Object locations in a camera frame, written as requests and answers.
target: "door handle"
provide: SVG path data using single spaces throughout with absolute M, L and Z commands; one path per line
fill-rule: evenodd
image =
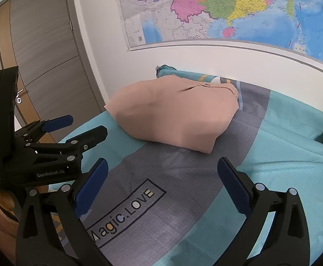
M 23 94 L 23 91 L 24 91 L 24 89 L 21 89 L 20 91 L 17 92 L 17 95 L 16 95 L 16 103 L 17 104 L 20 104 L 22 102 L 22 99 L 20 98 L 20 93 Z
M 17 92 L 16 98 L 20 95 L 20 93 L 23 91 L 23 89 L 21 89 L 20 91 Z

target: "folded clothing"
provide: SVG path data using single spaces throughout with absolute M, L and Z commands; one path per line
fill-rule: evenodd
M 170 75 L 121 89 L 105 108 L 133 138 L 210 153 L 239 108 L 238 91 Z

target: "screw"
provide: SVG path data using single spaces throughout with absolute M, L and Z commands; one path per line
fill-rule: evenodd
M 65 184 L 60 188 L 60 190 L 62 190 L 63 192 L 68 192 L 70 190 L 70 185 Z
M 290 188 L 290 194 L 292 194 L 293 196 L 297 195 L 297 190 L 294 188 Z
M 265 190 L 265 185 L 258 183 L 255 185 L 255 188 L 258 189 L 259 191 L 264 191 Z
M 34 196 L 37 194 L 37 190 L 36 189 L 32 189 L 30 192 L 29 192 L 29 195 L 30 196 Z

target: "blue gripper pad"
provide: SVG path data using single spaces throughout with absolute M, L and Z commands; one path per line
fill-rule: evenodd
M 73 124 L 74 119 L 71 115 L 62 116 L 53 120 L 46 121 L 42 127 L 42 131 L 51 133 Z
M 224 158 L 218 161 L 218 176 L 228 191 L 235 207 L 241 214 L 251 213 L 251 196 L 236 174 L 236 169 L 229 165 Z
M 107 178 L 109 165 L 105 159 L 99 158 L 90 171 L 89 177 L 75 195 L 74 213 L 78 218 L 86 214 L 90 209 Z

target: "map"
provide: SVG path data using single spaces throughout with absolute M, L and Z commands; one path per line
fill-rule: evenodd
M 323 0 L 119 0 L 129 48 L 187 39 L 235 39 L 323 62 Z

